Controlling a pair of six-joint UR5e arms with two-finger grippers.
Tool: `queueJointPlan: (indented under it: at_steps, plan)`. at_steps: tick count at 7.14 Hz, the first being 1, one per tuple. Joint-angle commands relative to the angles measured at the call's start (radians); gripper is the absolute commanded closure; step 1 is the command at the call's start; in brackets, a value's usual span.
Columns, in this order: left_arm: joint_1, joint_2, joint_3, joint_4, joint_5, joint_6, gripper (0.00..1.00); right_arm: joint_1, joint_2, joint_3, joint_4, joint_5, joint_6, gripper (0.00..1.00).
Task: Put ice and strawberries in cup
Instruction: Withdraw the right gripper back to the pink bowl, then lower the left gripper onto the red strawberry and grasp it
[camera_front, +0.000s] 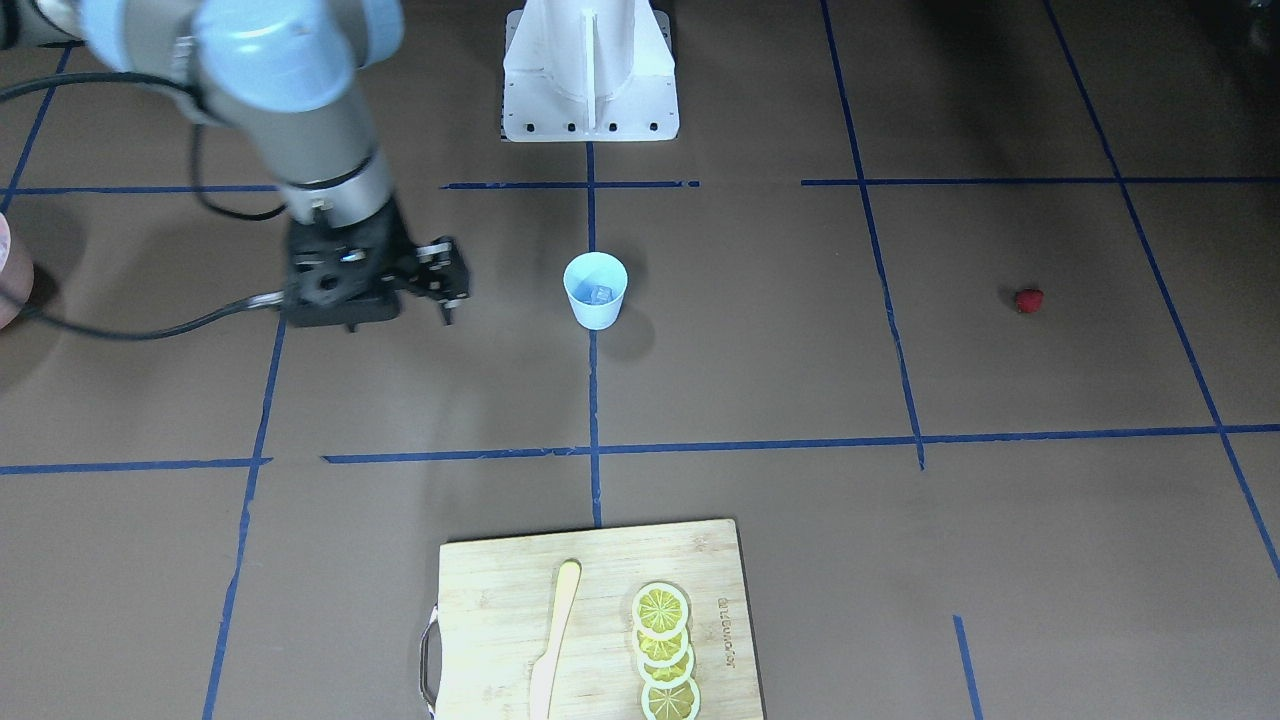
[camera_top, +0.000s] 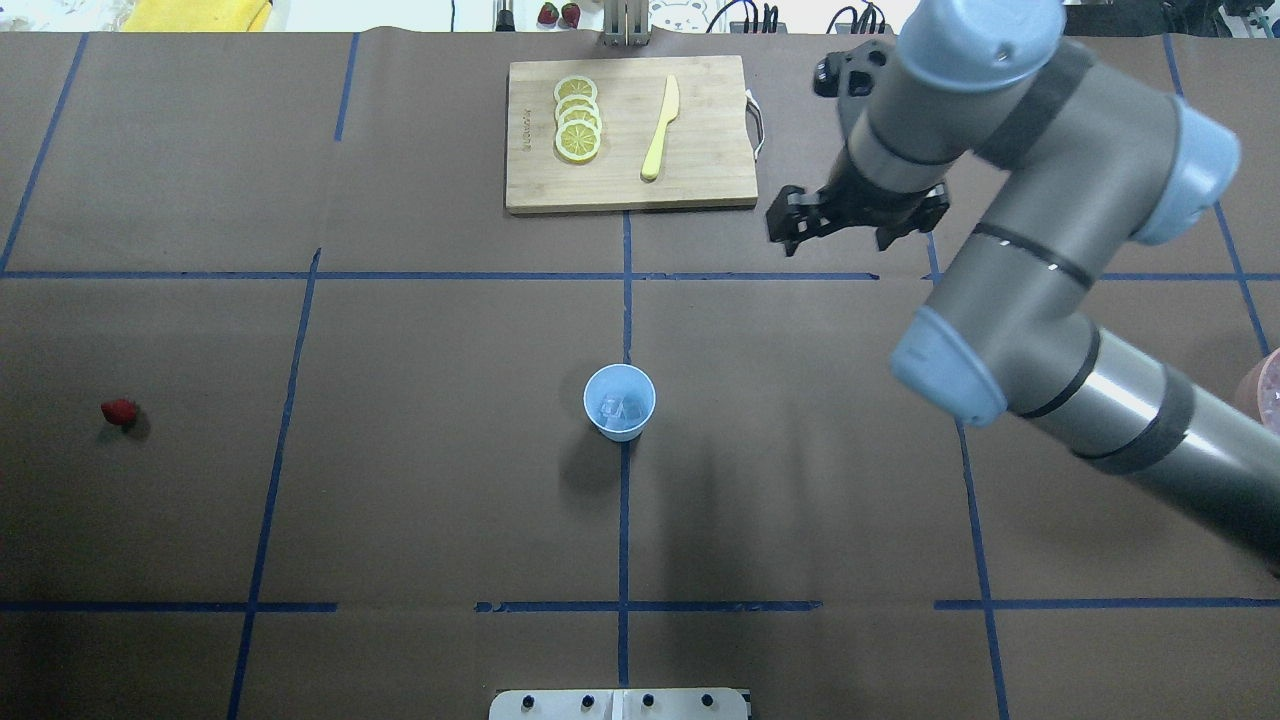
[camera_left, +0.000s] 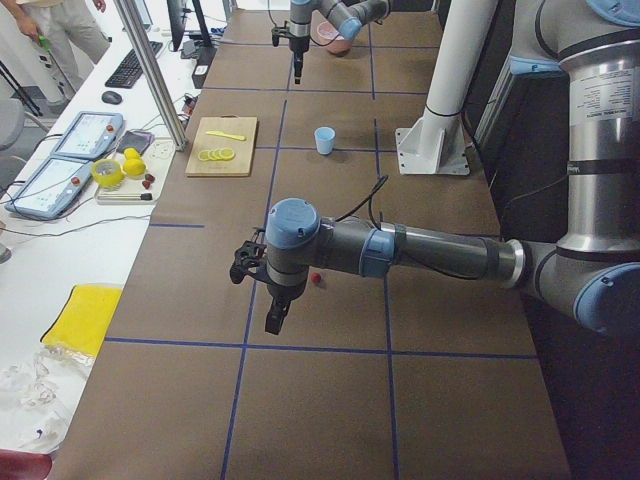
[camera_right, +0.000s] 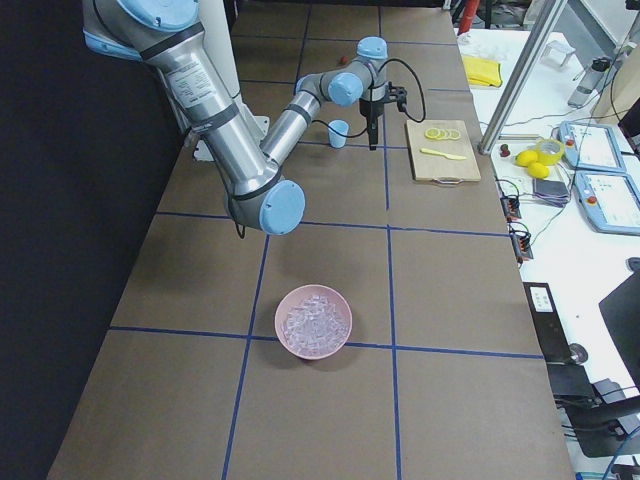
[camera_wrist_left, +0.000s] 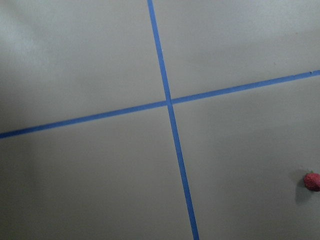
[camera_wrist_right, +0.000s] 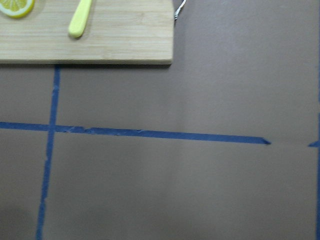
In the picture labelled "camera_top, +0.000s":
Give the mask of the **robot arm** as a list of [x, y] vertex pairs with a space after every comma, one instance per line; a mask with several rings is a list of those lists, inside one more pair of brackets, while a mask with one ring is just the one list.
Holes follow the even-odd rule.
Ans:
[[892, 44], [822, 58], [838, 155], [819, 190], [778, 192], [769, 238], [794, 255], [872, 227], [886, 250], [937, 227], [963, 155], [1004, 170], [893, 377], [972, 427], [1029, 421], [1276, 571], [1276, 434], [1080, 310], [1121, 246], [1166, 243], [1220, 200], [1242, 145], [1066, 38], [1066, 19], [1059, 1], [922, 1]]

